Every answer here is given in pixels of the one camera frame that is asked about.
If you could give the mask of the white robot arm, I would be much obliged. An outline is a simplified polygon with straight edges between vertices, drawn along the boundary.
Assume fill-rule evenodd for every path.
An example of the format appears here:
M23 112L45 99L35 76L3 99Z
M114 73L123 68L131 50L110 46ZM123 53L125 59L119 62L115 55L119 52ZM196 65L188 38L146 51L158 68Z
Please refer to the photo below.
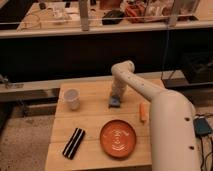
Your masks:
M183 94L137 76L134 70L130 60L111 67L111 96L121 99L129 85L150 102L152 171L201 171L193 104Z

